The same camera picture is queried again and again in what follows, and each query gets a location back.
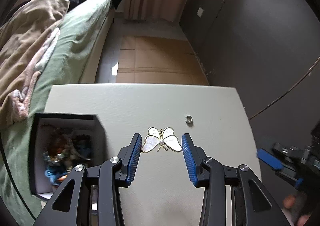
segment cardboard sheet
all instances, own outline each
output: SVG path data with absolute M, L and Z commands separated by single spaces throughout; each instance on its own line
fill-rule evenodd
M 208 85 L 187 41 L 124 36 L 117 83 Z

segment white table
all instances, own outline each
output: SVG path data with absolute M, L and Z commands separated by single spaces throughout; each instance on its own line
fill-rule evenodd
M 142 139 L 149 127 L 173 127 L 181 143 L 189 133 L 196 146 L 223 165 L 247 164 L 261 178 L 251 128 L 234 88 L 158 84 L 53 86 L 45 112 L 97 114 L 106 130 L 108 157 Z M 192 116 L 189 127 L 185 117 Z M 227 223 L 231 195 L 227 187 Z M 141 153 L 131 186 L 120 189 L 125 225 L 199 224 L 204 189 L 190 182 L 182 152 Z

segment gray wall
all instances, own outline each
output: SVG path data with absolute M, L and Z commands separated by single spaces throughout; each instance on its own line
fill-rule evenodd
M 199 18 L 196 13 L 202 7 Z M 305 0 L 189 0 L 180 25 L 211 85 L 235 87 L 248 118 L 284 94 L 320 53 L 320 23 Z M 320 116 L 318 67 L 284 98 L 250 120 L 257 147 L 304 147 Z M 274 198 L 293 191 L 266 165 Z

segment butterfly wing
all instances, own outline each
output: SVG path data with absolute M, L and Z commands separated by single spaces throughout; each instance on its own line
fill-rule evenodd
M 178 138 L 175 135 L 170 135 L 167 136 L 166 138 L 163 139 L 164 144 L 169 147 L 171 150 L 176 151 L 176 152 L 181 152 L 182 147 L 179 144 Z
M 173 128 L 172 128 L 172 127 L 166 127 L 166 128 L 163 130 L 162 138 L 166 138 L 167 136 L 172 136 L 173 133 L 174 133 L 174 131 L 173 131 Z
M 141 147 L 141 152 L 143 153 L 150 152 L 159 144 L 159 141 L 160 139 L 156 136 L 153 136 L 153 135 L 146 136 L 144 140 L 144 144 Z
M 155 127 L 150 127 L 148 129 L 148 135 L 152 135 L 152 136 L 155 136 L 157 138 L 160 138 L 160 133 L 159 133 L 159 130 L 156 129 Z

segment metal ring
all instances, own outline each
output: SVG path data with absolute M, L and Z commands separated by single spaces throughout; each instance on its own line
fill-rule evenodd
M 192 116 L 186 116 L 186 123 L 191 124 L 193 122 Z

